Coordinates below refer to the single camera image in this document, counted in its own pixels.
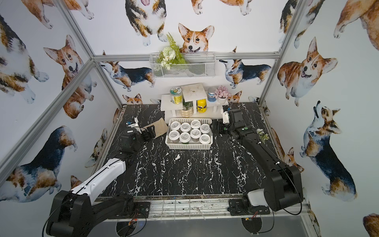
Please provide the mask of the yogurt cup front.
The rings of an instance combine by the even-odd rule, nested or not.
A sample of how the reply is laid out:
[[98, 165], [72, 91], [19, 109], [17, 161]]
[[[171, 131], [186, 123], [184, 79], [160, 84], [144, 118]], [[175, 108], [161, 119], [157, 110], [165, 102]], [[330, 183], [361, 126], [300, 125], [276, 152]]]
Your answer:
[[199, 138], [199, 142], [203, 145], [211, 143], [211, 137], [208, 134], [202, 134]]
[[202, 124], [199, 129], [202, 134], [209, 134], [211, 131], [210, 125], [206, 123]]
[[190, 131], [191, 140], [194, 143], [198, 143], [202, 133], [199, 129], [192, 129]]
[[191, 136], [190, 136], [190, 134], [188, 132], [182, 132], [180, 134], [179, 139], [180, 139], [180, 142], [182, 144], [189, 144], [189, 142], [191, 140]]

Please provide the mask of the yogurt cup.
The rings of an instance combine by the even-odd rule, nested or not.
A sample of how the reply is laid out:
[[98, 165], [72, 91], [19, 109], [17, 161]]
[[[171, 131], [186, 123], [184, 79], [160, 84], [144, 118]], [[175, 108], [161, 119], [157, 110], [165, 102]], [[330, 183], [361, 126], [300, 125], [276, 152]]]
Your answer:
[[208, 134], [202, 134], [199, 138], [199, 142], [203, 145], [211, 143], [211, 137]]
[[181, 132], [190, 132], [191, 131], [191, 125], [188, 122], [184, 122], [180, 126]]
[[170, 123], [170, 129], [171, 130], [178, 131], [178, 130], [180, 130], [180, 128], [181, 128], [181, 123], [180, 122], [178, 122], [178, 121], [172, 121]]
[[202, 134], [209, 134], [211, 131], [210, 125], [206, 123], [202, 124], [199, 129]]
[[168, 143], [169, 144], [178, 144], [180, 142], [180, 132], [177, 130], [170, 131], [168, 135]]
[[189, 142], [191, 140], [191, 136], [190, 136], [190, 134], [188, 132], [182, 132], [180, 134], [179, 139], [180, 139], [180, 142], [182, 144], [189, 144]]
[[194, 143], [198, 143], [202, 133], [199, 129], [192, 129], [190, 131], [191, 140]]
[[192, 129], [200, 129], [201, 127], [201, 122], [198, 120], [198, 119], [194, 119], [192, 120], [192, 122], [190, 123], [190, 126]]

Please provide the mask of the yogurt cup back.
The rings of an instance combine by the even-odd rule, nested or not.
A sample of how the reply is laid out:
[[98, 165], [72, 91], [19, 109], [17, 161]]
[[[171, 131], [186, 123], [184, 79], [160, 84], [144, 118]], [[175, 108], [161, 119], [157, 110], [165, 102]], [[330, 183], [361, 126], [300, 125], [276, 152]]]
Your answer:
[[191, 131], [191, 125], [188, 122], [184, 122], [180, 126], [181, 132], [190, 132]]
[[170, 131], [168, 135], [168, 143], [169, 144], [178, 144], [180, 142], [180, 132], [177, 130]]
[[198, 120], [198, 119], [194, 119], [192, 120], [192, 122], [190, 123], [190, 126], [192, 129], [200, 129], [201, 127], [201, 122]]
[[180, 130], [180, 128], [181, 128], [181, 123], [180, 122], [178, 122], [178, 121], [172, 121], [170, 123], [170, 129], [171, 130], [178, 131], [178, 130]]

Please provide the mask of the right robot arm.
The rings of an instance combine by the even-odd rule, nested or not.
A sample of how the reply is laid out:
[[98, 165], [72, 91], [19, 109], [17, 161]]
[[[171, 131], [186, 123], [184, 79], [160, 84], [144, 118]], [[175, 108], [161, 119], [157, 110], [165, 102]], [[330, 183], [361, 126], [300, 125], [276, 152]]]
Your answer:
[[263, 169], [266, 180], [259, 189], [249, 191], [243, 200], [249, 207], [267, 206], [273, 211], [302, 204], [301, 173], [289, 166], [262, 142], [256, 129], [249, 125], [240, 110], [221, 110], [222, 119], [212, 122], [217, 134], [228, 134], [234, 141], [251, 153]]

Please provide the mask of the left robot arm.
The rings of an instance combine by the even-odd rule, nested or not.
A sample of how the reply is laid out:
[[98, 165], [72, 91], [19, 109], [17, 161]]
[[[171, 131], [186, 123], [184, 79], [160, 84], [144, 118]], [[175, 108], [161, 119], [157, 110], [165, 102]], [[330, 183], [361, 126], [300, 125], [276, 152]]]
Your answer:
[[132, 221], [149, 216], [149, 203], [137, 205], [131, 195], [120, 193], [109, 200], [96, 203], [99, 195], [126, 172], [129, 158], [138, 152], [141, 145], [156, 138], [156, 126], [140, 128], [129, 124], [124, 132], [126, 149], [95, 172], [86, 181], [70, 191], [60, 191], [53, 200], [50, 215], [42, 228], [42, 235], [54, 237], [86, 237], [101, 222], [115, 216]]

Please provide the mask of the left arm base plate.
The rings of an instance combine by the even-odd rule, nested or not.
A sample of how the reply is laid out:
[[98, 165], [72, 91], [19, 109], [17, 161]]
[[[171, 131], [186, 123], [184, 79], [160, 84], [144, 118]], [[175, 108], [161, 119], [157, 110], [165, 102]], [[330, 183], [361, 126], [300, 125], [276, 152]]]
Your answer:
[[145, 219], [149, 217], [151, 203], [148, 201], [139, 201], [134, 203], [134, 209], [131, 211], [125, 211], [120, 214], [116, 214], [109, 218], [109, 220], [116, 220], [116, 219]]

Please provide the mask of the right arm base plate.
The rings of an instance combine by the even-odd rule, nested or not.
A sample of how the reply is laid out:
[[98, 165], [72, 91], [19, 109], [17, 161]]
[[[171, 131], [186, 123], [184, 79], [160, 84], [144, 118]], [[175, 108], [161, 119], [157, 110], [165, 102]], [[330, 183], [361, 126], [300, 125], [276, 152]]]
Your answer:
[[246, 198], [229, 199], [227, 211], [232, 216], [243, 215], [269, 215], [270, 210], [267, 206], [252, 206]]

